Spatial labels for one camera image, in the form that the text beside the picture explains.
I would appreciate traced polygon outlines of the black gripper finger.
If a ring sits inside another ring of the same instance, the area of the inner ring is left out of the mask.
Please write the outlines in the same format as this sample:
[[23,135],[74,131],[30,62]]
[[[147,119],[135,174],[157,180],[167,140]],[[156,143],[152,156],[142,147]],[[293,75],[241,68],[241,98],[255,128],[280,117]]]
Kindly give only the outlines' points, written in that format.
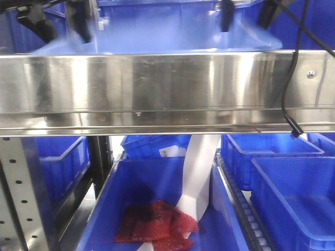
[[81,37],[84,43],[89,43],[92,36],[88,27],[88,1],[65,1],[66,18],[69,26]]
[[52,22],[45,16],[41,4],[18,7],[17,11],[16,20],[35,33],[43,42],[49,43],[58,38],[58,33]]
[[268,29],[277,16],[280,14],[281,9],[277,3],[282,1],[266,0],[261,6],[261,10],[258,14],[257,25],[263,29]]
[[234,19],[235,5],[232,0],[222,0],[221,10],[221,32],[228,32]]

